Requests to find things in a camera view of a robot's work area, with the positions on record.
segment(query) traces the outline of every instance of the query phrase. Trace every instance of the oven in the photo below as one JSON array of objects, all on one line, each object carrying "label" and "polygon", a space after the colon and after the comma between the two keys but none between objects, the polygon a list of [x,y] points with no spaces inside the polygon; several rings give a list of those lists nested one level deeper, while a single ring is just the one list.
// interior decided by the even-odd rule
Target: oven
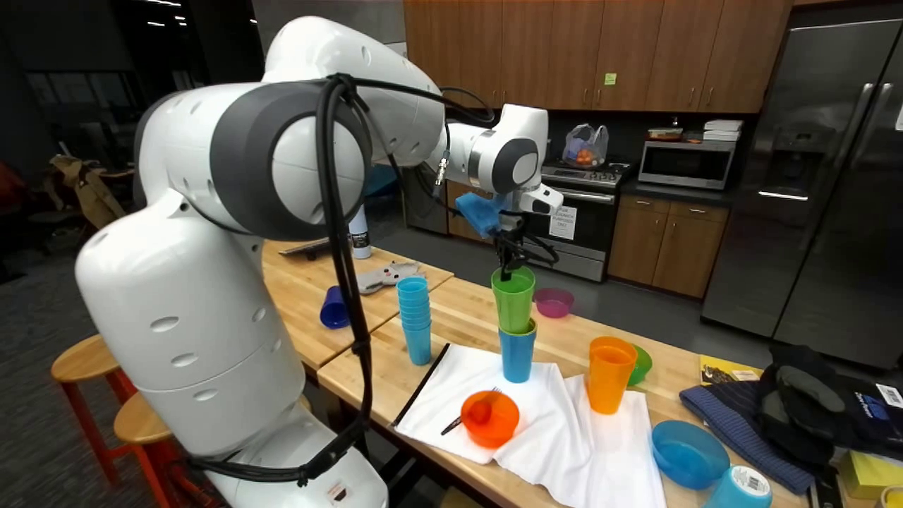
[{"label": "oven", "polygon": [[568,168],[545,167],[541,184],[563,194],[541,229],[532,229],[541,242],[555,249],[552,271],[600,283],[617,215],[620,168]]}]

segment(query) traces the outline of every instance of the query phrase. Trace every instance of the yellow cup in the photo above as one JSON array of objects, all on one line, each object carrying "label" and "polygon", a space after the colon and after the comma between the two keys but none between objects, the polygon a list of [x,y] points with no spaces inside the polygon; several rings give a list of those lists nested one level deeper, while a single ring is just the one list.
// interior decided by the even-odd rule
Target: yellow cup
[{"label": "yellow cup", "polygon": [[611,414],[620,407],[638,346],[620,339],[589,340],[589,373],[583,378],[593,412]]}]

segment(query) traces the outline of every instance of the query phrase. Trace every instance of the wooden cabinet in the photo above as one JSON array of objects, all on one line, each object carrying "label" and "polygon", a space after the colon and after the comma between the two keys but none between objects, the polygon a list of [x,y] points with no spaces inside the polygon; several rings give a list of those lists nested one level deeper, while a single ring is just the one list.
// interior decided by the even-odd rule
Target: wooden cabinet
[{"label": "wooden cabinet", "polygon": [[[474,191],[472,185],[466,185],[466,184],[456,184],[456,180],[448,180],[448,205],[453,208],[453,201],[456,201],[456,194],[466,194],[466,191]],[[460,215],[450,215],[448,212],[448,235],[450,236],[462,236],[462,239],[472,239],[472,242],[487,242],[486,236],[479,236],[479,235],[474,235],[474,229],[469,226],[469,219],[462,219]]]},{"label": "wooden cabinet", "polygon": [[793,0],[407,0],[442,88],[549,109],[757,112]]},{"label": "wooden cabinet", "polygon": [[624,194],[610,273],[702,299],[724,219],[719,205]]}]

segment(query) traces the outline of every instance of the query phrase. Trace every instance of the refrigerator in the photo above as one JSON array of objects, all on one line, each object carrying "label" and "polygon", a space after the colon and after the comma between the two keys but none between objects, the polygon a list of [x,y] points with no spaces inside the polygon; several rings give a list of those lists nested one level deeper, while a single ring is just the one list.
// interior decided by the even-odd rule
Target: refrigerator
[{"label": "refrigerator", "polygon": [[790,23],[702,318],[903,367],[903,7]]}]

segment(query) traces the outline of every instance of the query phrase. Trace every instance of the white towel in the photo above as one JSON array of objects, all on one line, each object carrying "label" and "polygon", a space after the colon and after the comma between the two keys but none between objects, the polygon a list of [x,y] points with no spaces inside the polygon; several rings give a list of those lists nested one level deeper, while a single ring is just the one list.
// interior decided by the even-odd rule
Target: white towel
[{"label": "white towel", "polygon": [[[520,425],[497,450],[472,443],[462,425],[439,435],[479,388],[500,388],[520,407]],[[497,459],[562,504],[662,508],[645,397],[628,391],[617,414],[600,418],[582,378],[563,380],[555,363],[532,360],[528,384],[507,384],[497,353],[448,345],[394,428],[476,463]]]}]

